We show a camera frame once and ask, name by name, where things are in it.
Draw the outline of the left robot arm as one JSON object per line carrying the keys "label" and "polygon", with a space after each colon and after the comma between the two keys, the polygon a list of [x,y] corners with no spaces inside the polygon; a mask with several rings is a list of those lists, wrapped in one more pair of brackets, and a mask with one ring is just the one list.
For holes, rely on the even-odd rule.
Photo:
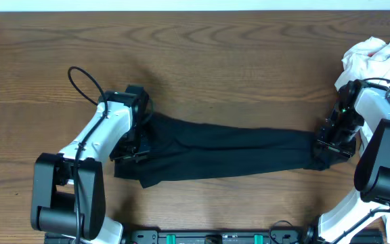
{"label": "left robot arm", "polygon": [[82,132],[34,166],[30,224],[57,243],[121,243],[123,225],[106,215],[103,168],[143,156],[142,125],[149,95],[142,87],[107,91]]}

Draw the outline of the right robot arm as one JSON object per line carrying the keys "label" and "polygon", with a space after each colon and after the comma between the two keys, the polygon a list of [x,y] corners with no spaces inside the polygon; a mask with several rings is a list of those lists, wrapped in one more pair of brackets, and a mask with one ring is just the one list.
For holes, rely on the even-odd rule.
{"label": "right robot arm", "polygon": [[317,133],[316,156],[345,162],[355,154],[355,135],[367,125],[371,139],[354,173],[353,190],[309,227],[303,243],[350,243],[375,219],[390,215],[390,79],[349,81],[339,89],[330,116]]}

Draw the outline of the black polo shirt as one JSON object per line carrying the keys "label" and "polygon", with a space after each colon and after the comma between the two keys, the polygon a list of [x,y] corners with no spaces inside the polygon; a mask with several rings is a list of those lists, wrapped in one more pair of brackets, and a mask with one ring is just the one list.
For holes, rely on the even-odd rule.
{"label": "black polo shirt", "polygon": [[191,123],[162,114],[153,115],[144,131],[146,158],[114,166],[115,177],[137,180],[143,188],[290,169],[322,171],[331,165],[314,153],[316,135],[308,131]]}

